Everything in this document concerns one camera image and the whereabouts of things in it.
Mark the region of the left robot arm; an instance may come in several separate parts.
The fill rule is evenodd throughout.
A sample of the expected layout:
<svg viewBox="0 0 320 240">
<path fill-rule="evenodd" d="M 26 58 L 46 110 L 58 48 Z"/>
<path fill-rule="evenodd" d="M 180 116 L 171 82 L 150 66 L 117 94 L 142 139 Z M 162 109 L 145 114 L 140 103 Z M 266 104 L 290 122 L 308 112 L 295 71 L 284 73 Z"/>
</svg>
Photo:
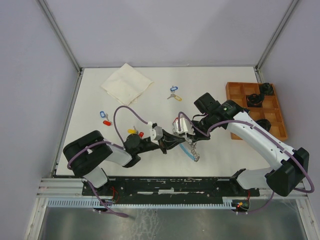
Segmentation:
<svg viewBox="0 0 320 240">
<path fill-rule="evenodd" d="M 103 161 L 131 168 L 141 160 L 139 154 L 154 150 L 166 154 L 185 141 L 184 137 L 156 127 L 151 130 L 151 136 L 143 138 L 132 133 L 123 146 L 119 146 L 105 140 L 100 131 L 94 130 L 67 144 L 62 152 L 67 159 L 67 168 L 77 178 L 86 179 L 99 195 L 106 195 L 111 189 L 111 183 L 105 171 L 99 167 Z"/>
</svg>

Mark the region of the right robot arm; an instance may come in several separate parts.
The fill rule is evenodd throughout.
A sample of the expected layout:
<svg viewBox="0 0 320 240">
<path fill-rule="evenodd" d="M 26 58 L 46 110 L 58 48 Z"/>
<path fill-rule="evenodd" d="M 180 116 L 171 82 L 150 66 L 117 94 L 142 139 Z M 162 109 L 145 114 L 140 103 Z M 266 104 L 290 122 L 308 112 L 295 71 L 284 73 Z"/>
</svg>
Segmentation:
<svg viewBox="0 0 320 240">
<path fill-rule="evenodd" d="M 315 186 L 308 175 L 310 154 L 304 148 L 294 149 L 274 137 L 254 121 L 249 111 L 233 100 L 219 103 L 209 93 L 198 98 L 194 105 L 203 114 L 199 121 L 190 120 L 182 111 L 173 127 L 192 142 L 210 139 L 211 132 L 222 127 L 237 135 L 258 152 L 269 164 L 268 168 L 241 169 L 229 183 L 231 193 L 242 195 L 249 189 L 269 188 L 286 197 L 295 190 L 313 193 Z"/>
</svg>

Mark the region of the blue handled key organiser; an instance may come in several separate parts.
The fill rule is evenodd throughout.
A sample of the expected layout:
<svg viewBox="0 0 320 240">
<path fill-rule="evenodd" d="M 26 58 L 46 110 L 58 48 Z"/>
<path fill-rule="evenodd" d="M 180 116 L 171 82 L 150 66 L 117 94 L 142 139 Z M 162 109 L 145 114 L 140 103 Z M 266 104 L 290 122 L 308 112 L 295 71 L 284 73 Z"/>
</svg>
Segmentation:
<svg viewBox="0 0 320 240">
<path fill-rule="evenodd" d="M 194 162 L 198 162 L 200 155 L 197 152 L 197 144 L 192 142 L 181 143 L 180 148 L 182 151 Z"/>
</svg>

